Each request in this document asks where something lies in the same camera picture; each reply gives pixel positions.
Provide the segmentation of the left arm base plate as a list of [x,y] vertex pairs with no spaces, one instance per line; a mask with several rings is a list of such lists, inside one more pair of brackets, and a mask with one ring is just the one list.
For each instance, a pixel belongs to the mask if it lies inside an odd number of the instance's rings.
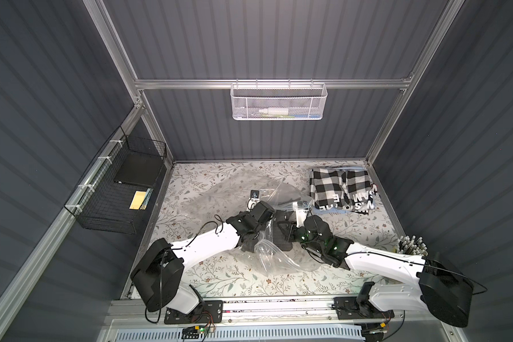
[[164,318],[165,325],[221,323],[224,302],[221,300],[204,300],[188,314],[168,309]]

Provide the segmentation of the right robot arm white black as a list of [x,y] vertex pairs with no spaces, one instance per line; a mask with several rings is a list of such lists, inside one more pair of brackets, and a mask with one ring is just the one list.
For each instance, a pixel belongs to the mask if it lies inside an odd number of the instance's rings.
[[332,234],[322,218],[313,215],[302,226],[279,218],[273,227],[287,242],[296,242],[319,262],[357,272],[369,272],[394,284],[366,282],[356,307],[363,316],[394,310],[428,312],[443,323],[469,324],[475,283],[440,255],[400,255],[374,249]]

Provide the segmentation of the dark grey shirt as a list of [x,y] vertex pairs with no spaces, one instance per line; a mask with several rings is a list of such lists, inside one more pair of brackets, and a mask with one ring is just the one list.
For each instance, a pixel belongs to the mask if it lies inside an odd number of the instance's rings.
[[278,211],[272,220],[272,242],[282,251],[293,249],[296,220],[292,211]]

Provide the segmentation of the clear plastic vacuum bag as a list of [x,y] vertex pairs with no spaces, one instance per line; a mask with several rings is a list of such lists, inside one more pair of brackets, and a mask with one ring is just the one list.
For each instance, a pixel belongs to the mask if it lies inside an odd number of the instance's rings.
[[[296,201],[312,202],[309,196],[292,185],[256,171],[245,170],[235,173],[202,193],[198,198],[189,201],[184,209],[192,219],[202,221],[216,219],[219,223],[225,222],[226,219],[240,212],[248,211],[247,202],[251,190],[259,190],[259,202],[268,203],[275,209],[275,214],[278,211],[294,212],[292,203]],[[272,242],[272,220],[267,223],[265,230],[260,232],[259,242],[254,252],[243,252],[241,247],[238,247],[231,251],[232,254],[267,276],[316,270],[318,268],[316,262],[312,262],[308,257],[293,259],[290,256],[292,251],[282,252]]]

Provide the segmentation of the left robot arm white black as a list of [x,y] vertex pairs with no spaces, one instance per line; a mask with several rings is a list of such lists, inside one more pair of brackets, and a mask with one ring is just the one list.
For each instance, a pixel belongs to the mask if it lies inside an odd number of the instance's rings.
[[266,202],[240,212],[216,228],[191,239],[152,243],[131,272],[130,278],[147,312],[167,308],[182,314],[192,313],[202,299],[193,286],[182,283],[184,272],[222,252],[242,246],[257,237],[272,220],[275,210]]

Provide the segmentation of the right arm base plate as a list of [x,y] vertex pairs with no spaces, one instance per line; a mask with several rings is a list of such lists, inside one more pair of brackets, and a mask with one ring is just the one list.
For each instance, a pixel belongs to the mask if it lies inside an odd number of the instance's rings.
[[339,296],[333,298],[331,308],[339,320],[383,319],[395,317],[394,311],[381,312],[371,304],[360,304],[355,296]]

